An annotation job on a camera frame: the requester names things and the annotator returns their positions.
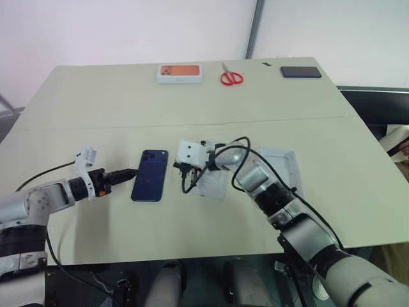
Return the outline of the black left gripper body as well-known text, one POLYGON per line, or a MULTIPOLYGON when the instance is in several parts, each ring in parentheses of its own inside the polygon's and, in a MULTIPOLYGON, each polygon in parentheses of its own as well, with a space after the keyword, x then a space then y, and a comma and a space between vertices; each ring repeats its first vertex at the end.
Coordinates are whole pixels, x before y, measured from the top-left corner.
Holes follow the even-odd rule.
POLYGON ((103 168, 91 171, 91 181, 93 183, 95 196, 97 198, 106 196, 112 192, 111 183, 107 178, 107 173, 103 168))

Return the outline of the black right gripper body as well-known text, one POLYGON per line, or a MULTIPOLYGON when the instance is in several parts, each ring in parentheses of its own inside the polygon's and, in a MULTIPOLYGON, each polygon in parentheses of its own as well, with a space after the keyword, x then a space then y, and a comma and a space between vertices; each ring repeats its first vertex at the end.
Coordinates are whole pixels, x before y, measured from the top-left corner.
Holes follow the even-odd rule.
POLYGON ((185 162, 174 162, 173 167, 179 169, 182 175, 187 175, 190 171, 202 172, 202 169, 200 167, 185 162))

